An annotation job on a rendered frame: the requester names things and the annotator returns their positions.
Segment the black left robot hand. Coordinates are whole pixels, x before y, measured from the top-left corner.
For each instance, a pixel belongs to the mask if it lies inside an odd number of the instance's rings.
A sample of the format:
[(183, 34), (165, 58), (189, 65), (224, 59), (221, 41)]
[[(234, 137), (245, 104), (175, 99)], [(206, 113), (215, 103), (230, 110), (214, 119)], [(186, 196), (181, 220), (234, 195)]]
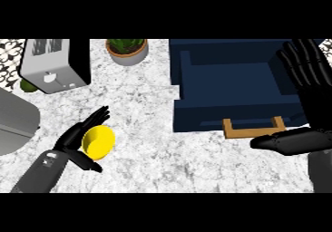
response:
[(71, 161), (78, 165), (82, 170), (93, 170), (102, 172), (100, 165), (88, 158), (88, 156), (79, 151), (81, 140), (85, 132), (94, 127), (103, 124), (109, 118), (107, 106), (103, 106), (88, 118), (78, 122), (59, 137), (53, 150), (63, 152)]

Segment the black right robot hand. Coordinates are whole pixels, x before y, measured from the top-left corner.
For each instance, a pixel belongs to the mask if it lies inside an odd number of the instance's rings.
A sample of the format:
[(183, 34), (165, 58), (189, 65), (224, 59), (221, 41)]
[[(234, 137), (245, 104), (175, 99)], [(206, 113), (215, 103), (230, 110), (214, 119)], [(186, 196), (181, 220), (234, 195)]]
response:
[(285, 42), (276, 52), (308, 121), (308, 127), (280, 131), (251, 140), (251, 148), (283, 156), (332, 149), (332, 68), (311, 39)]

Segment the dark blue open drawer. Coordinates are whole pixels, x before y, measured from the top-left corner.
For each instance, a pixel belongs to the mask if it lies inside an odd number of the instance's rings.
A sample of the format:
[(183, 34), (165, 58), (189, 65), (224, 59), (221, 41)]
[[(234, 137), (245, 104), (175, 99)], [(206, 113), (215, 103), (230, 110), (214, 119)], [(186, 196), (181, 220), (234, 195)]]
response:
[(307, 123), (296, 89), (276, 52), (283, 39), (171, 39), (169, 79), (175, 132), (268, 128), (279, 116), (288, 127)]

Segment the grey rounded appliance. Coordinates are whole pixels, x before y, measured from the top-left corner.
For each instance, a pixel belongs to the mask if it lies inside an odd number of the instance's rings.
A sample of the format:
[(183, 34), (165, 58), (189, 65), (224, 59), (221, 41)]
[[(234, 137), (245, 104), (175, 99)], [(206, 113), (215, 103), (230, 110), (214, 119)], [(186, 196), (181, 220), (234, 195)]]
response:
[(35, 136), (37, 106), (0, 88), (0, 156), (14, 152)]

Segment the small green object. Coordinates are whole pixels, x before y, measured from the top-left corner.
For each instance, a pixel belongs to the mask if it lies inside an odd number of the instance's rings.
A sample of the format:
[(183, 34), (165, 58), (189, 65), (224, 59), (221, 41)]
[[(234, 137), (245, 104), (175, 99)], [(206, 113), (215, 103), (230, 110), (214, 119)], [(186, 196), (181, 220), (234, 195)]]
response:
[(20, 88), (25, 92), (35, 92), (37, 87), (25, 80), (20, 81)]

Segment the silver toaster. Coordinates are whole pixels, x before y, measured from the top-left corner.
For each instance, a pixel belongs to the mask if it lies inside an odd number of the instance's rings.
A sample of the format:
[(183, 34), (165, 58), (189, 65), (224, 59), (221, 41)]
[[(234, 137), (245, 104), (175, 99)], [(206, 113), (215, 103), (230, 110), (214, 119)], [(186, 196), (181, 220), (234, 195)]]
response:
[(19, 76), (45, 94), (91, 83), (88, 39), (26, 39)]

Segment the potted green plant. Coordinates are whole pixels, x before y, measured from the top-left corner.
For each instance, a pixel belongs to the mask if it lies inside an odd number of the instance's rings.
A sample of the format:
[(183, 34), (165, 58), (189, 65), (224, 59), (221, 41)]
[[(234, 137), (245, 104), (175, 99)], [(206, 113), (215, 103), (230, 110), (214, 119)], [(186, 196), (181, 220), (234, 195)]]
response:
[(112, 61), (122, 66), (138, 64), (149, 53), (146, 39), (107, 39), (106, 49)]

